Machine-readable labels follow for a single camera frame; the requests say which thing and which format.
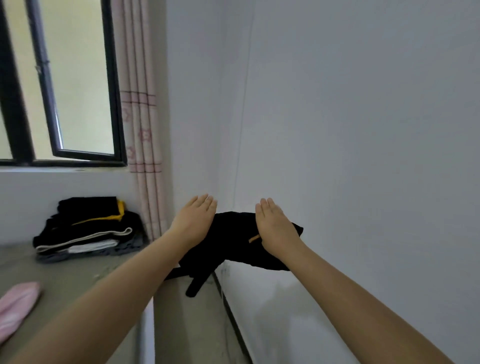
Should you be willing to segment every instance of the black window frame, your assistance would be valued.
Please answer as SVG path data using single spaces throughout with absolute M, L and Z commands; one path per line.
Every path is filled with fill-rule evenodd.
M 12 159 L 0 159 L 0 166 L 33 167 L 124 167 L 127 165 L 123 136 L 120 88 L 117 77 L 113 21 L 110 0 L 101 0 L 105 56 L 107 60 L 108 93 L 114 154 L 66 150 L 62 148 L 55 95 L 52 85 L 42 19 L 38 0 L 25 0 L 30 23 L 36 69 L 40 82 L 52 154 L 75 160 L 35 159 L 30 128 L 24 106 L 21 85 L 15 65 L 8 22 L 3 4 L 0 5 L 0 106 L 5 123 Z

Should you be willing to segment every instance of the forearm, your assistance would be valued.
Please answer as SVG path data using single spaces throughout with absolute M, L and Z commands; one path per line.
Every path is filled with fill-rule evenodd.
M 402 318 L 303 243 L 282 260 L 362 363 L 452 363 Z
M 185 246 L 167 232 L 45 326 L 11 363 L 106 362 L 186 253 Z

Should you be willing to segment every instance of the gray countertop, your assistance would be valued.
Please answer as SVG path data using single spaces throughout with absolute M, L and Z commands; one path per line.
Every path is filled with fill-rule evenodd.
M 43 293 L 30 315 L 14 335 L 0 346 L 0 364 L 23 347 L 33 335 L 132 254 L 73 259 L 40 264 L 30 244 L 0 246 L 0 296 L 17 283 L 38 281 Z M 133 364 L 139 361 L 139 325 L 136 325 L 108 361 Z

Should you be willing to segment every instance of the open window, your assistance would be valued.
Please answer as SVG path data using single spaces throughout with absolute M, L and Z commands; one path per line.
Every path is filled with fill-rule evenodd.
M 0 164 L 124 166 L 109 0 L 0 12 Z

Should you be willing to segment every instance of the curtain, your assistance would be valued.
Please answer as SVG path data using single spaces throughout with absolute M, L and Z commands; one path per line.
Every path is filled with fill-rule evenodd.
M 111 0 L 128 167 L 150 241 L 167 230 L 148 0 Z

